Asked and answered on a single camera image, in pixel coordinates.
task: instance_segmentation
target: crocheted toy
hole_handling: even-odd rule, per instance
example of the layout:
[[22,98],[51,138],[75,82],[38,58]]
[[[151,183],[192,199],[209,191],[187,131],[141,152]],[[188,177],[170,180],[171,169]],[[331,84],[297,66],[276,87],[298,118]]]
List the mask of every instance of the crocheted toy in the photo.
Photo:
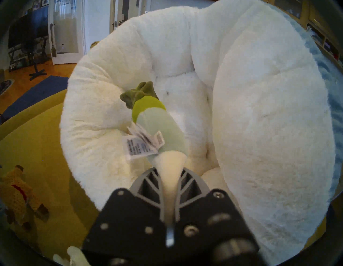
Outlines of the crocheted toy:
[[132,109],[132,120],[154,136],[161,132],[165,144],[158,154],[148,156],[149,162],[156,167],[163,186],[165,224],[171,227],[174,221],[177,183],[187,159],[185,136],[165,106],[159,101],[153,83],[141,82],[136,89],[126,91],[120,99]]
[[12,224],[18,223],[26,231],[31,229],[26,215],[28,204],[31,209],[42,216],[49,214],[48,209],[40,202],[33,189],[26,184],[21,178],[23,167],[16,165],[14,170],[7,173],[0,182],[0,196],[5,204],[5,213],[7,222]]

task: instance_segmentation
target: picture frame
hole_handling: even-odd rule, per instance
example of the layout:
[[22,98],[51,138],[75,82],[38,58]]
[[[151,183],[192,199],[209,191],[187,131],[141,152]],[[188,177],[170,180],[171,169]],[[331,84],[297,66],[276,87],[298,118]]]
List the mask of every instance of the picture frame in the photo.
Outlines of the picture frame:
[[40,2],[41,0],[35,0],[33,1],[33,4],[32,4],[32,11],[35,11],[37,9],[40,9]]
[[41,6],[44,7],[49,4],[49,0],[42,0]]
[[61,0],[60,2],[61,2],[60,5],[65,5],[65,4],[69,4],[70,0]]

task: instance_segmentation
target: white plush toy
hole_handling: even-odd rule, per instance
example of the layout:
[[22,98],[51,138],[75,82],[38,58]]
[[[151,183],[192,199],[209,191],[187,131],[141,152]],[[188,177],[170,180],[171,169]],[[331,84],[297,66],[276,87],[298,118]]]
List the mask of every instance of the white plush toy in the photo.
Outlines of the white plush toy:
[[55,254],[53,256],[54,262],[57,262],[63,266],[91,266],[79,248],[70,246],[67,249],[67,253],[70,256],[70,261],[67,259],[62,259],[61,256]]

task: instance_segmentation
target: white tag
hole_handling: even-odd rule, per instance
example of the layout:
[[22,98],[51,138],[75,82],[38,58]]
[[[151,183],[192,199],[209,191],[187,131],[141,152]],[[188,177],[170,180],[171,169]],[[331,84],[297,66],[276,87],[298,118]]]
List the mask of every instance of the white tag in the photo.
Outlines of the white tag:
[[132,136],[125,136],[123,144],[129,160],[158,154],[158,150],[165,144],[161,131],[152,137],[142,126],[135,123],[132,123],[128,130]]
[[158,154],[158,151],[153,151],[147,146],[147,144],[142,141],[140,137],[137,136],[124,136],[123,145],[125,157],[127,160],[133,160],[152,154]]
[[162,136],[161,131],[158,131],[154,136],[154,142],[158,145],[157,149],[159,150],[166,142],[164,141],[164,138]]

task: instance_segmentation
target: blue blanket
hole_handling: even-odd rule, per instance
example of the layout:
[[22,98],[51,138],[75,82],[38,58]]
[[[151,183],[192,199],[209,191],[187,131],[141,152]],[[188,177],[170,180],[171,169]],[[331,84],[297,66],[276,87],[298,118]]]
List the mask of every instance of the blue blanket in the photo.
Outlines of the blue blanket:
[[3,116],[9,119],[31,105],[34,105],[57,92],[65,90],[67,86],[68,78],[49,76],[36,86],[33,86],[10,105],[3,113]]

